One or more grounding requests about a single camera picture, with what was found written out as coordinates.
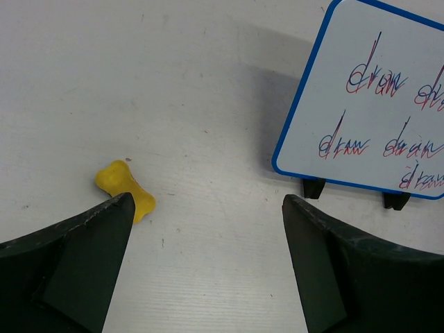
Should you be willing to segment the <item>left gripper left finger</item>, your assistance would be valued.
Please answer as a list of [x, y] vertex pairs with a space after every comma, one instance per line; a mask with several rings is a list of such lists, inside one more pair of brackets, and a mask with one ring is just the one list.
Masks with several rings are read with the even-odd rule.
[[119, 194], [1, 244], [2, 332], [102, 332], [133, 226]]

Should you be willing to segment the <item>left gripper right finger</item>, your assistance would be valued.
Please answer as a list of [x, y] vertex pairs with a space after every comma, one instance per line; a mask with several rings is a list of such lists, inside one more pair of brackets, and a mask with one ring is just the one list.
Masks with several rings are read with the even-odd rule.
[[443, 256], [381, 239], [296, 195], [282, 204], [309, 332], [442, 332]]

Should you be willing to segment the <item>yellow bone-shaped eraser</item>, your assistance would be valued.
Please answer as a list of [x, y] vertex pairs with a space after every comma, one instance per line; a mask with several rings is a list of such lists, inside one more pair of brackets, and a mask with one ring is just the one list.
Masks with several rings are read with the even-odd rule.
[[130, 193], [135, 202], [133, 223], [139, 223], [154, 211], [156, 201], [133, 177], [130, 167], [123, 160], [115, 160], [95, 175], [96, 186], [111, 197]]

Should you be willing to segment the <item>blue framed whiteboard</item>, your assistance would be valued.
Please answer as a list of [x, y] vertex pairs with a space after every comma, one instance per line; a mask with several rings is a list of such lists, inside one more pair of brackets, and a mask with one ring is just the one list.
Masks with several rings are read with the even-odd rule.
[[333, 1], [272, 158], [300, 178], [443, 197], [443, 25]]

